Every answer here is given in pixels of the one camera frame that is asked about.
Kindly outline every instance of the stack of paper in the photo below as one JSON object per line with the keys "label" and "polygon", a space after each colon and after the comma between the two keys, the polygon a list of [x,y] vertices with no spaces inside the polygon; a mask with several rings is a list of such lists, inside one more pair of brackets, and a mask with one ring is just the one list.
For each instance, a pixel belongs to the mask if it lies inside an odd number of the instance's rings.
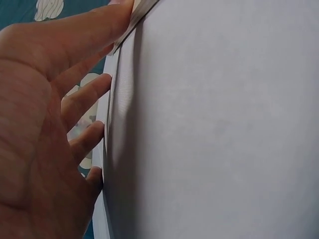
{"label": "stack of paper", "polygon": [[159,0],[135,0],[133,6],[133,12],[131,16],[131,22],[128,30],[123,34],[123,36],[115,42],[114,48],[110,55],[113,55],[114,52],[119,48],[122,42],[127,38],[127,36],[132,32],[135,28],[136,24],[151,10],[151,8],[158,2]]}

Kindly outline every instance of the skin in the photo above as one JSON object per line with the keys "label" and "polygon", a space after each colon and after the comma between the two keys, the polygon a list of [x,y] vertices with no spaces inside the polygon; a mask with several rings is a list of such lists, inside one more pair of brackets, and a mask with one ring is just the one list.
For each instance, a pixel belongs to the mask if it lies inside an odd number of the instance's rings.
{"label": "skin", "polygon": [[102,189],[78,165],[102,139],[95,122],[67,132],[110,89],[104,74],[62,98],[127,29],[133,0],[0,32],[0,238],[82,238]]}

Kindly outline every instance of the white surface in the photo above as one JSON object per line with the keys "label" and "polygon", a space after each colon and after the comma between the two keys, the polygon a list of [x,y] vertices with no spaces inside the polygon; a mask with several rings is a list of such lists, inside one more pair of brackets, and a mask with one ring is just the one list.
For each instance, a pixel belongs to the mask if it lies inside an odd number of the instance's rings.
{"label": "white surface", "polygon": [[[114,63],[117,62],[117,59],[114,60],[113,56],[107,56],[104,66],[103,73],[108,73],[113,75],[117,65]],[[107,109],[109,104],[110,94],[105,94],[102,98],[99,99],[98,110],[96,115],[96,120],[106,123],[107,118]],[[92,164],[93,166],[98,166],[103,168],[103,149],[104,141],[101,141],[94,149],[92,155]],[[109,239],[109,229],[107,226],[107,216],[104,205],[103,193],[101,193],[96,201],[95,209],[93,213],[93,231],[94,239]]]}
{"label": "white surface", "polygon": [[135,39],[109,141],[115,239],[318,238],[319,2],[162,0]]}

